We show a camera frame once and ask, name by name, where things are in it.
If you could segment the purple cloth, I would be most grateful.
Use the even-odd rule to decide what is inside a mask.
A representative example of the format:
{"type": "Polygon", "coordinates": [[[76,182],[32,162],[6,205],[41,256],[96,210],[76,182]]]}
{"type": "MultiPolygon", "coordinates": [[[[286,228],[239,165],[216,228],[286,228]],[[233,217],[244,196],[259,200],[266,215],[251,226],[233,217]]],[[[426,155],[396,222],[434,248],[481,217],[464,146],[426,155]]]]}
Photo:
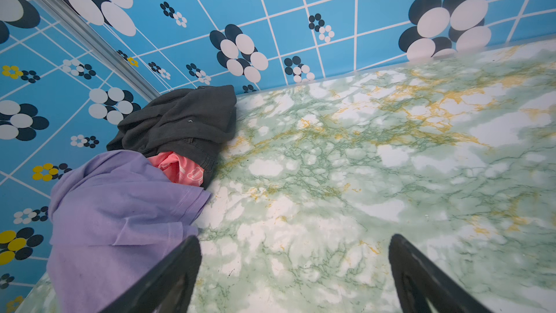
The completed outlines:
{"type": "Polygon", "coordinates": [[[63,312],[99,312],[190,236],[210,198],[140,153],[104,152],[53,187],[47,272],[63,312]]]}

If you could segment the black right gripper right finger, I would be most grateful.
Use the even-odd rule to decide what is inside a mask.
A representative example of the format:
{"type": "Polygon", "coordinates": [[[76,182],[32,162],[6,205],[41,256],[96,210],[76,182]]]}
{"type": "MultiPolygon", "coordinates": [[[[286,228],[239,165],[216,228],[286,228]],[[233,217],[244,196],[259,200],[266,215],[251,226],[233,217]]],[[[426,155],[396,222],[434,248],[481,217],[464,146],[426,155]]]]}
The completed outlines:
{"type": "Polygon", "coordinates": [[[489,312],[401,234],[392,236],[389,263],[403,312],[489,312]]]}

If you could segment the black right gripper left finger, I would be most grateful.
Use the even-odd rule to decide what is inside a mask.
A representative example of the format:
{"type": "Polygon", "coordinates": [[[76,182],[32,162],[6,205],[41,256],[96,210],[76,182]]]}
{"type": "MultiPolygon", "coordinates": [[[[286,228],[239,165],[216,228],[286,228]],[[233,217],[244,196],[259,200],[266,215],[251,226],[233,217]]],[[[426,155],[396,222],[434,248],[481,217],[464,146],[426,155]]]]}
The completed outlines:
{"type": "Polygon", "coordinates": [[[190,236],[101,312],[186,313],[201,261],[200,242],[190,236]]]}

